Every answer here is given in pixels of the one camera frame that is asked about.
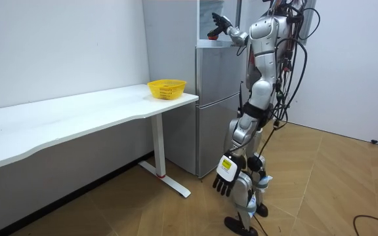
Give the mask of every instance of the white label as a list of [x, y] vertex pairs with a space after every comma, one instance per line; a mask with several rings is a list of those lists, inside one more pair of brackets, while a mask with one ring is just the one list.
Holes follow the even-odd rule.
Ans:
[[[247, 206], [251, 206], [252, 203], [254, 203], [256, 205], [256, 195], [255, 194], [253, 194], [253, 196], [250, 199], [250, 202], [249, 202], [249, 204], [247, 204]], [[250, 218], [252, 218], [254, 214], [255, 214], [255, 212], [249, 212]]]
[[217, 166], [217, 174], [228, 182], [233, 181], [237, 172], [237, 165], [228, 157], [222, 156]]

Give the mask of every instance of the silver refrigerator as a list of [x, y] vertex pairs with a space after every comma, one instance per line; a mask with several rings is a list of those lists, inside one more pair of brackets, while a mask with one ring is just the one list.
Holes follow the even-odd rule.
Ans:
[[166, 158], [200, 178], [218, 165], [229, 123], [237, 117], [245, 71], [237, 50], [197, 48], [196, 76], [188, 84], [195, 84], [199, 100], [163, 115]]

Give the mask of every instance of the floor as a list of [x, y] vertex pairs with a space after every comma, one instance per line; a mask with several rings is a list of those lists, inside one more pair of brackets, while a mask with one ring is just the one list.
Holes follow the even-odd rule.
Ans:
[[[274, 179], [264, 200], [269, 217], [259, 220], [269, 235], [355, 235], [355, 215], [378, 217], [378, 146], [288, 124], [264, 156]], [[222, 221], [236, 212], [211, 187], [215, 173], [201, 181], [173, 163], [166, 167], [189, 198], [134, 167], [14, 235], [234, 235]], [[360, 235], [378, 235], [374, 220], [361, 218], [357, 226]]]

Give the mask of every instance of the black glove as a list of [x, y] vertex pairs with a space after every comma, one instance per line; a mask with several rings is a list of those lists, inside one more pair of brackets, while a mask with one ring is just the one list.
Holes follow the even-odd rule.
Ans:
[[229, 197], [231, 194], [231, 190], [234, 187], [234, 184], [236, 183], [237, 177], [240, 174], [240, 171], [246, 167], [246, 162], [244, 157], [231, 157], [229, 154], [224, 154], [226, 157], [230, 158], [236, 165], [237, 165], [237, 171], [236, 175], [234, 176], [234, 179], [229, 182], [222, 178], [219, 174], [217, 174], [217, 177], [215, 177], [213, 188], [217, 188], [218, 192], [221, 192], [221, 195], [224, 196], [224, 194]]
[[220, 16], [219, 14], [214, 13], [214, 12], [213, 12], [213, 19], [217, 28], [209, 32], [208, 37], [217, 36], [221, 32], [224, 32], [225, 34], [227, 34], [227, 28], [232, 26], [231, 22], [227, 20], [227, 18]]

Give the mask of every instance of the plastic basket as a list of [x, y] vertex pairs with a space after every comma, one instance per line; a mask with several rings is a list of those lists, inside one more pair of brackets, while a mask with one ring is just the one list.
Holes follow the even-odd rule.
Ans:
[[152, 96], [154, 98], [161, 98], [172, 100], [182, 95], [186, 81], [177, 79], [161, 79], [148, 83]]

